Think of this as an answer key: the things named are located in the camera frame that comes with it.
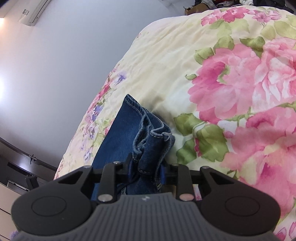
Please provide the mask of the white wall air conditioner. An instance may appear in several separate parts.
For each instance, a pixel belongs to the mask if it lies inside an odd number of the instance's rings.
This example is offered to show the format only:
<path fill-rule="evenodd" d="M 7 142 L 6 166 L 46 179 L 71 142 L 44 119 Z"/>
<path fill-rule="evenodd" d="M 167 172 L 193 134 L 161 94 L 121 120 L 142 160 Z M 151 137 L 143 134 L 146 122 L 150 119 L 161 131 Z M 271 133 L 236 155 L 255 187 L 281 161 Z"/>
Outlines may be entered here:
<path fill-rule="evenodd" d="M 32 0 L 22 11 L 19 23 L 34 26 L 51 0 Z"/>

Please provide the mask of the dark wooden wardrobe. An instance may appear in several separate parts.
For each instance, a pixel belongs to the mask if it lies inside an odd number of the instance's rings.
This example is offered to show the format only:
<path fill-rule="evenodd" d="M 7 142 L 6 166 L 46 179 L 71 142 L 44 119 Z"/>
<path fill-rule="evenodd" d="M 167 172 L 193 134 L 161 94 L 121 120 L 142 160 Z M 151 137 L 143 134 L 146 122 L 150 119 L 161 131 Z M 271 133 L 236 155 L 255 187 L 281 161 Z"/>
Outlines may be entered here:
<path fill-rule="evenodd" d="M 57 167 L 1 138 L 1 185 L 24 194 L 53 180 Z"/>

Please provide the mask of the dark blue denim jeans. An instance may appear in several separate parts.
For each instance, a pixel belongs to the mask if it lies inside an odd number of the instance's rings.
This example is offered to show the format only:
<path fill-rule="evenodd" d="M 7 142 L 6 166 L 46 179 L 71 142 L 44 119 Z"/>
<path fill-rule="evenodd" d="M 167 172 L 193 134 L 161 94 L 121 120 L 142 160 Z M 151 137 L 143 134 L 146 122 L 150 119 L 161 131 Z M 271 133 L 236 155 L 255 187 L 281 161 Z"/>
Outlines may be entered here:
<path fill-rule="evenodd" d="M 165 181 L 163 161 L 174 142 L 170 128 L 128 94 L 92 166 L 101 169 L 114 161 L 126 161 L 127 179 L 119 182 L 119 194 L 159 193 Z"/>

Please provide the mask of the floral yellow bed quilt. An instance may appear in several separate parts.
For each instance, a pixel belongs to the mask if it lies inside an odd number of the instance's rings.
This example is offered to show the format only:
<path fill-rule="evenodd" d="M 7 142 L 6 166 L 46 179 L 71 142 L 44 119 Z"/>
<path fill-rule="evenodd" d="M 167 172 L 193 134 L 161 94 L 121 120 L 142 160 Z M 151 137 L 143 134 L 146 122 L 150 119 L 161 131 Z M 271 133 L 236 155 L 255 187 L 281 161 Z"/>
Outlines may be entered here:
<path fill-rule="evenodd" d="M 170 127 L 170 163 L 210 166 L 280 205 L 295 239 L 295 15 L 237 6 L 155 21 L 109 73 L 58 166 L 94 163 L 129 94 Z"/>

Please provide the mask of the dark clothes pile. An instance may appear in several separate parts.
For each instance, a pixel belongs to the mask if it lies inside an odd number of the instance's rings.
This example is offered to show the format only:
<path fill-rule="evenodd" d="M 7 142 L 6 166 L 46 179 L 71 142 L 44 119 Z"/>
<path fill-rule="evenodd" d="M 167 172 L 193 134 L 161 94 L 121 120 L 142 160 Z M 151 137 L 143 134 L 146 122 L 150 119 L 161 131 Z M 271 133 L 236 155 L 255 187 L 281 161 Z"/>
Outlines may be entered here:
<path fill-rule="evenodd" d="M 201 13 L 209 9 L 228 8 L 233 6 L 269 6 L 278 9 L 284 9 L 295 14 L 295 1 L 195 1 L 194 5 L 185 9 L 185 15 Z"/>

